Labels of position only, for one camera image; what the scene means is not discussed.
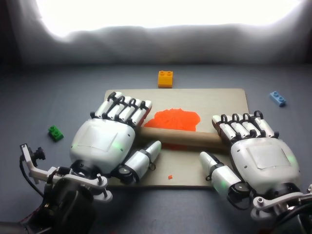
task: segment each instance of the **wooden board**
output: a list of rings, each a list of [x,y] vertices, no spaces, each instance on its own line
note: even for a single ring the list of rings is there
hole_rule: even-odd
[[[154,118],[158,111],[181,108],[196,112],[200,123],[199,132],[215,133],[211,119],[213,115],[248,113],[245,91],[243,89],[129,89],[108,90],[122,92],[140,100],[150,100],[153,107],[143,125]],[[163,149],[155,161],[156,170],[148,171],[137,186],[211,186],[205,180],[199,162],[200,151],[172,151]],[[224,164],[231,166],[229,156],[215,154]],[[109,180],[111,186],[122,186],[118,179]]]

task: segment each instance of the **wooden rolling pin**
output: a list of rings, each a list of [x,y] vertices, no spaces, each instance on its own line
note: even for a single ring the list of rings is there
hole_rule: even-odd
[[[222,149],[226,147],[216,133],[202,133],[173,129],[141,127],[140,139],[159,140],[161,143]]]

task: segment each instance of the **gray table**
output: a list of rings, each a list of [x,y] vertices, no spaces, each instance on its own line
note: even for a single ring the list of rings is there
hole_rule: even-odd
[[[312,66],[87,66],[41,67],[0,78],[0,220],[18,221],[41,202],[19,169],[19,145],[41,146],[39,167],[69,166],[69,146],[108,89],[157,88],[159,70],[174,71],[174,88],[243,88],[250,111],[261,110],[297,156],[303,191],[312,183]],[[269,99],[277,90],[288,102]],[[65,138],[47,135],[55,124]],[[256,233],[249,211],[238,211],[212,189],[112,189],[110,204],[95,204],[93,234]]]

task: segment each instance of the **yellow toy block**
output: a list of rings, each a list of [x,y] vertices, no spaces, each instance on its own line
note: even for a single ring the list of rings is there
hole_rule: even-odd
[[[160,71],[158,73],[159,88],[172,88],[173,80],[174,80],[174,72]]]

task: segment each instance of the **white robotic hand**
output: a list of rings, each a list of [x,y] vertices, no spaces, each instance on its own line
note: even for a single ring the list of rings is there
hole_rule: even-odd
[[[253,205],[255,220],[277,217],[287,212],[288,201],[300,193],[300,170],[296,158],[285,142],[278,139],[260,111],[250,114],[213,116],[212,124],[221,138],[231,146],[234,171],[214,155],[202,152],[206,180],[236,208]],[[248,206],[242,206],[243,200]]]
[[[124,184],[139,183],[149,168],[155,169],[161,149],[160,141],[156,141],[145,149],[131,150],[135,130],[151,108],[151,101],[111,93],[74,137],[70,149],[74,172],[87,178],[100,173],[119,178]]]

